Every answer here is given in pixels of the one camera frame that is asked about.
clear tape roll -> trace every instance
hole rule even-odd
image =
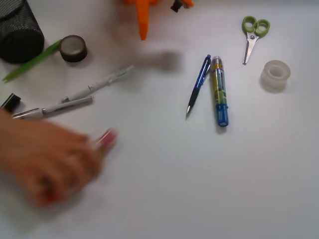
[[[286,63],[274,60],[265,65],[260,78],[263,83],[277,89],[286,86],[290,74],[290,68]]]

scissors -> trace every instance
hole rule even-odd
[[[248,58],[250,57],[251,51],[253,50],[256,41],[260,37],[267,35],[270,28],[270,22],[265,19],[257,21],[253,16],[247,16],[243,20],[243,30],[247,33],[246,49],[244,55],[243,64],[246,65]]]

scissor blade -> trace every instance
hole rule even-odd
[[[247,64],[250,54],[257,40],[258,40],[258,37],[255,37],[255,39],[250,39],[250,36],[248,36],[248,39],[246,41],[246,49],[245,49],[245,55],[244,55],[244,61],[243,61],[244,65]]]

pen tip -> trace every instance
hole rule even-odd
[[[188,119],[190,112],[191,112],[191,107],[188,106],[187,111],[186,111],[186,119]]]

green pen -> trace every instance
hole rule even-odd
[[[28,61],[27,63],[23,64],[22,66],[20,66],[19,68],[15,69],[14,71],[12,71],[11,73],[9,73],[4,79],[3,81],[5,83],[7,83],[8,81],[12,80],[13,78],[21,75],[22,73],[28,71],[29,69],[31,69],[35,64],[40,63],[41,61],[43,61],[45,58],[47,58],[49,55],[52,55],[53,53],[55,53],[56,51],[59,50],[59,44],[60,44],[61,40],[58,40],[57,42],[55,42],[54,44],[52,44],[51,46],[49,46],[48,48],[45,49],[45,51],[43,51],[40,55],[34,57],[32,60]]]

